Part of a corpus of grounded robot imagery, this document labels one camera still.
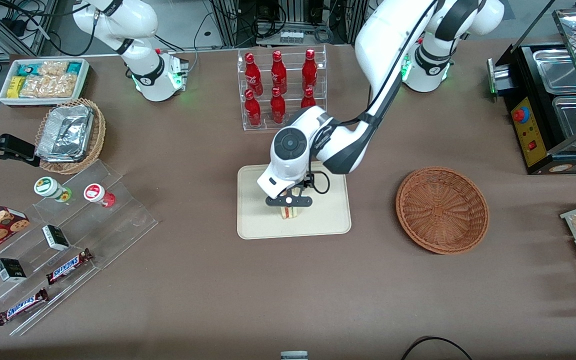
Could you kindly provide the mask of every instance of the beige tray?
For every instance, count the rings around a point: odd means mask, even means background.
[[[312,235],[345,234],[350,230],[350,206],[346,176],[331,174],[321,162],[313,162],[312,170],[324,171],[330,178],[327,194],[306,189],[312,198],[310,207],[299,209],[299,215],[282,219],[280,207],[266,205],[266,194],[257,179],[267,165],[250,165],[237,173],[237,234],[245,240]],[[316,175],[317,188],[325,186],[323,176]]]

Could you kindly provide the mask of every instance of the white tray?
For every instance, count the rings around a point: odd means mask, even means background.
[[[51,97],[51,98],[9,98],[6,93],[10,86],[10,80],[13,76],[16,76],[20,66],[25,66],[29,64],[38,64],[45,62],[46,60],[63,61],[70,63],[81,63],[81,68],[77,75],[77,82],[75,83],[75,89],[70,97]],[[67,101],[77,100],[82,94],[84,84],[86,83],[86,76],[88,75],[88,70],[90,68],[89,62],[80,58],[71,57],[41,57],[36,59],[22,59],[14,60],[10,64],[10,69],[6,75],[6,80],[0,91],[0,102],[9,107],[45,107],[50,105],[57,105],[65,103]]]

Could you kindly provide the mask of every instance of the coca-cola bottle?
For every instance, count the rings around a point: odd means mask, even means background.
[[[317,86],[317,63],[315,62],[315,50],[309,48],[306,50],[306,61],[301,68],[301,87],[303,91]]]
[[[261,126],[261,107],[259,107],[259,101],[256,100],[255,94],[251,89],[246,89],[244,96],[246,97],[244,107],[246,108],[246,116],[250,126],[258,128]]]
[[[284,122],[284,115],[286,114],[286,101],[282,96],[279,86],[272,88],[272,100],[270,100],[270,108],[272,109],[272,121],[276,124]]]
[[[314,107],[315,105],[317,105],[317,103],[313,98],[313,88],[307,88],[303,92],[303,98],[301,100],[301,108],[303,109],[307,107]]]
[[[255,63],[255,56],[248,52],[244,56],[246,59],[246,82],[248,87],[254,91],[254,95],[261,96],[264,93],[264,87],[261,84],[261,71]]]
[[[282,52],[279,50],[272,51],[272,86],[278,87],[282,94],[288,91],[288,76],[286,75],[286,65],[282,61]]]

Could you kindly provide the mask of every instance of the empty wicker basket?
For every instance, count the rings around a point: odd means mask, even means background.
[[[489,227],[489,208],[482,192],[449,168],[434,166],[410,173],[397,191],[395,208],[412,240],[438,254],[470,251]]]
[[[90,140],[87,144],[86,157],[80,162],[48,162],[41,160],[39,166],[41,166],[43,170],[63,175],[72,175],[86,169],[93,164],[96,159],[98,159],[99,154],[101,153],[101,148],[104,146],[104,137],[106,136],[106,120],[104,114],[101,113],[101,110],[99,110],[99,107],[94,102],[87,100],[86,98],[78,98],[77,100],[64,102],[57,106],[75,107],[76,105],[86,105],[94,111],[93,127],[90,131]],[[39,139],[42,138],[44,127],[46,126],[46,120],[48,120],[48,114],[50,114],[50,112],[43,117],[43,121],[41,122],[41,125],[39,125],[37,136],[34,139],[34,146],[37,146],[37,144],[39,144]]]

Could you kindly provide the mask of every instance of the glass display case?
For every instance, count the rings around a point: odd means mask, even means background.
[[[544,2],[517,42],[488,60],[529,174],[576,174],[576,7],[562,5]]]

